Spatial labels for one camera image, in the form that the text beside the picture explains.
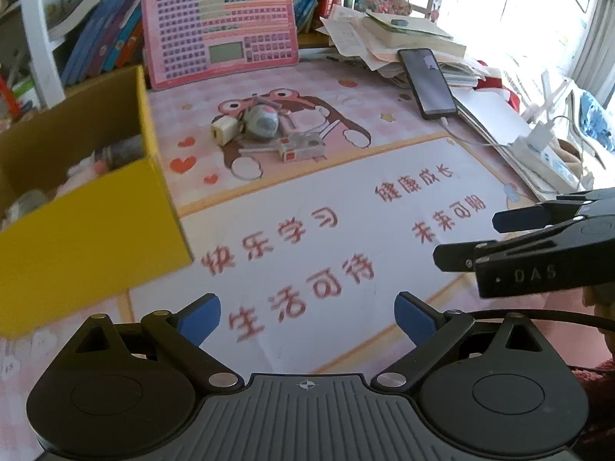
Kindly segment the pink plush toy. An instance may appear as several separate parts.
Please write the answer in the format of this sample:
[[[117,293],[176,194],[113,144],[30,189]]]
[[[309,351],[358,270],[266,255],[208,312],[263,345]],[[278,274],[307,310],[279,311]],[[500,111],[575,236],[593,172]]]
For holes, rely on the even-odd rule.
[[[70,167],[67,171],[67,181],[60,185],[56,191],[56,198],[67,195],[69,192],[80,188],[108,172],[107,163],[104,159],[97,159],[91,155],[83,159],[76,166]]]

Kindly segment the clear packing tape roll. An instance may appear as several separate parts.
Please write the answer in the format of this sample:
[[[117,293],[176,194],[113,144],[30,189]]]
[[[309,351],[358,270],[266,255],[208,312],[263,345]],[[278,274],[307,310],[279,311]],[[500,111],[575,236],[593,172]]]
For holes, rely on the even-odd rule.
[[[39,189],[31,189],[31,191],[25,192],[25,194],[21,195],[13,204],[6,208],[4,220],[10,225],[47,203],[48,198],[45,192]]]

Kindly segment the grey timer gadget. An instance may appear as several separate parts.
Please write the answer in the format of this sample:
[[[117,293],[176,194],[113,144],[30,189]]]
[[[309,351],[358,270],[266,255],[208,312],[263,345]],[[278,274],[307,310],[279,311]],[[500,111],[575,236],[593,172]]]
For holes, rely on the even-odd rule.
[[[258,104],[249,107],[243,121],[245,132],[252,138],[270,141],[277,136],[278,112],[270,105]]]

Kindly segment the yellow cardboard box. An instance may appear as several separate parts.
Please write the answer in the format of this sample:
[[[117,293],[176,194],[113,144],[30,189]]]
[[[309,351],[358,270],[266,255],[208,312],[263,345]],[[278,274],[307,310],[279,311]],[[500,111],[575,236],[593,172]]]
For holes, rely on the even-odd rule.
[[[144,154],[66,195],[68,170],[136,136]],[[193,260],[161,170],[144,72],[131,67],[1,135],[1,208],[48,203],[1,232],[1,334],[13,339]]]

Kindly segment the white blue spray bottle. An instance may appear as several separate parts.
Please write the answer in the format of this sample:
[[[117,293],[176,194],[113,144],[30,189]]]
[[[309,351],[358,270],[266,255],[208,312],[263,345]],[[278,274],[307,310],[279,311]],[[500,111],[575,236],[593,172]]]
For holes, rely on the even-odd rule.
[[[143,158],[145,149],[141,135],[125,138],[123,141],[108,145],[94,152],[96,161],[102,161],[107,170],[113,171],[125,167]]]

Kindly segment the pink checked tablecloth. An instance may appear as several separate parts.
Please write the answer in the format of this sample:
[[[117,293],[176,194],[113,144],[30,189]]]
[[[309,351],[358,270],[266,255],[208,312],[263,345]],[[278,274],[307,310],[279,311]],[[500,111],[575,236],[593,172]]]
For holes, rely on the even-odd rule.
[[[344,63],[309,60],[147,97],[193,260],[21,337],[1,334],[5,460],[38,455],[26,397],[91,313],[130,323],[212,292],[222,322],[205,347],[239,373],[373,373],[404,349],[392,309],[401,289],[441,307],[479,305],[471,277],[432,265],[435,245],[493,237],[493,213],[535,202],[468,125],[425,121],[409,93]],[[242,156],[272,141],[245,132],[244,114],[258,104],[291,111],[325,155]],[[220,147],[211,124],[222,116],[241,131]]]

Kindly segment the stack of papers and books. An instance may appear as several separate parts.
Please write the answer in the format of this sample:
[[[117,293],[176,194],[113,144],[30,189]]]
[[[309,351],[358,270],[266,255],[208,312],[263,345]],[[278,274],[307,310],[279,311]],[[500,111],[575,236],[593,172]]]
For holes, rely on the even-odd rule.
[[[400,88],[410,86],[399,51],[379,45],[381,40],[373,33],[379,22],[371,15],[336,5],[321,23],[319,31],[328,36],[339,55],[362,61],[370,71]],[[503,88],[479,88],[479,81],[493,77],[488,67],[438,50],[427,65],[442,72],[458,116],[483,138],[477,145],[498,151],[539,198],[585,189],[586,180],[577,178],[570,164],[558,155],[553,139],[543,149],[530,143],[534,132],[553,135],[552,129],[523,121],[509,105],[512,93]]]

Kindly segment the small white charger cube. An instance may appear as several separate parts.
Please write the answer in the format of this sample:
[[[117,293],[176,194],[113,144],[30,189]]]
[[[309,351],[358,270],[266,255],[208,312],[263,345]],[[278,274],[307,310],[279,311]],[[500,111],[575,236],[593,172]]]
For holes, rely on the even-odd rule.
[[[220,147],[231,142],[240,131],[240,121],[230,116],[219,117],[211,124],[212,137]]]

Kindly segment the small red white box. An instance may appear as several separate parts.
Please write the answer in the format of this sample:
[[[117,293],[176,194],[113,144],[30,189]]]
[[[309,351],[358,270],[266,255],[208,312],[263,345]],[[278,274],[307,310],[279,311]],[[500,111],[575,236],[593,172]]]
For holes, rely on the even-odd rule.
[[[296,161],[323,157],[325,152],[326,145],[323,139],[317,134],[308,133],[291,133],[267,143],[239,149],[242,156],[276,153],[283,163],[295,163]]]

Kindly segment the row of blue books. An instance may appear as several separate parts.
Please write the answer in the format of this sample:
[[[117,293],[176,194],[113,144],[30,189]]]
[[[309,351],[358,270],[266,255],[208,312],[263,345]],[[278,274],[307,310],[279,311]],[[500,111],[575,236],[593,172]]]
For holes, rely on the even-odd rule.
[[[97,77],[128,63],[143,35],[143,0],[100,0],[90,12],[60,73],[63,86]]]

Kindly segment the pink keyboard learning toy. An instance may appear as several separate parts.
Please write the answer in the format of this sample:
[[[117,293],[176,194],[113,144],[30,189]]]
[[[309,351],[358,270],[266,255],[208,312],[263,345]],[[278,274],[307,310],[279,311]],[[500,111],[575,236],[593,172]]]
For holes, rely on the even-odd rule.
[[[292,0],[142,0],[141,9],[155,90],[299,61]]]

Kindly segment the black smartphone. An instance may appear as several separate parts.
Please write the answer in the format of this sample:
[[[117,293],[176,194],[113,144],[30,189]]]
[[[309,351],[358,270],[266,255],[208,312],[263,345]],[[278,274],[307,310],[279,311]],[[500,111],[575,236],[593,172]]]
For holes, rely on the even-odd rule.
[[[397,56],[423,119],[438,120],[454,116],[458,112],[454,96],[431,50],[401,49]]]

